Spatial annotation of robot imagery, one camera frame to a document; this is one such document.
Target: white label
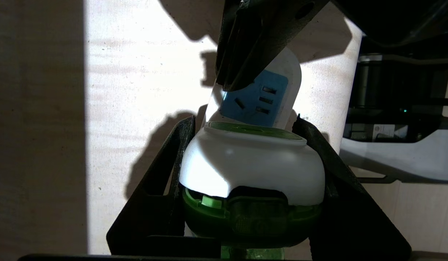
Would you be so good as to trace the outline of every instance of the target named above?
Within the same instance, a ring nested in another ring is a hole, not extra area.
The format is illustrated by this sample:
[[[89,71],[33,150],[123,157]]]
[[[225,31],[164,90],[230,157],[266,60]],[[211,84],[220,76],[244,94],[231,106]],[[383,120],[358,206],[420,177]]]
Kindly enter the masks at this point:
[[[405,139],[407,135],[408,135],[408,125],[395,131],[395,136],[398,136],[401,139]]]
[[[395,133],[395,124],[374,124],[374,130],[372,132],[372,141],[375,141],[377,135],[381,134],[381,136],[385,135],[390,138],[393,138],[393,134]]]

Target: electrical socket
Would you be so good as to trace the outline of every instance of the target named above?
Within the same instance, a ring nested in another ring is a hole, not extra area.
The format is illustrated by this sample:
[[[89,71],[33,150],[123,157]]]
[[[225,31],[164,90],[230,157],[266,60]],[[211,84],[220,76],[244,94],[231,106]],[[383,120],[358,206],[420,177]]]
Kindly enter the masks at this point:
[[[287,77],[264,70],[247,87],[226,92],[220,113],[246,124],[272,127],[288,83]]]

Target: white plastic housing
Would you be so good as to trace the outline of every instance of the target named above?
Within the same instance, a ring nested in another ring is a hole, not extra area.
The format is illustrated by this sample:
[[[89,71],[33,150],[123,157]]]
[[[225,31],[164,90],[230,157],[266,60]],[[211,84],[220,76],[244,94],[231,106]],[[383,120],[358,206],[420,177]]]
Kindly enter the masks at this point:
[[[227,197],[238,186],[277,190],[289,205],[311,206],[324,197],[324,166],[305,139],[214,129],[206,124],[182,159],[186,188]]]

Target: socket hole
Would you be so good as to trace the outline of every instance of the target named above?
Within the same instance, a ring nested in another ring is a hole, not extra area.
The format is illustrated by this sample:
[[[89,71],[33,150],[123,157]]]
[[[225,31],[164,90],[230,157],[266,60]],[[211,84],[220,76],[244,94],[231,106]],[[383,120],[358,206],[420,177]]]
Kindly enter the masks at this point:
[[[269,92],[270,94],[275,94],[277,92],[277,90],[274,90],[274,89],[266,87],[266,86],[263,86],[262,90],[265,92]]]
[[[274,102],[274,100],[266,99],[264,97],[260,97],[259,100],[264,103],[269,103],[269,104],[272,104]]]
[[[259,111],[259,112],[262,112],[262,113],[265,113],[265,114],[269,114],[269,110],[268,109],[263,109],[261,107],[256,107],[256,111]]]
[[[235,98],[234,101],[240,107],[240,109],[245,109],[244,103],[239,98]]]

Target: green plastic part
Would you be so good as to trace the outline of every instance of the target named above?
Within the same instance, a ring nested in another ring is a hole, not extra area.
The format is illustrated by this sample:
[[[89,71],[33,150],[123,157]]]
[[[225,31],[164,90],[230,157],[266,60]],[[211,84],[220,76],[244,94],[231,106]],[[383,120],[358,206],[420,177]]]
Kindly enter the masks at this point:
[[[207,197],[206,195],[203,195],[201,204],[210,208],[217,208],[218,210],[220,210],[223,205],[223,202],[221,200],[217,200],[211,197]]]
[[[221,259],[233,260],[284,260],[283,248],[250,248],[236,249],[231,246],[221,247]]]
[[[289,206],[287,200],[278,197],[227,199],[194,195],[196,198],[187,188],[182,191],[186,222],[191,231],[197,236],[218,238],[223,245],[235,249],[296,245],[310,235],[321,212],[320,205]]]
[[[277,128],[269,128],[247,124],[229,123],[229,122],[217,122],[217,121],[208,122],[207,124],[209,124],[208,126],[213,129],[220,129],[222,131],[228,131],[228,132],[246,133],[252,135],[261,135],[261,136],[276,137],[291,140],[303,139],[302,137],[294,134],[293,132],[288,132],[285,129],[277,129]]]

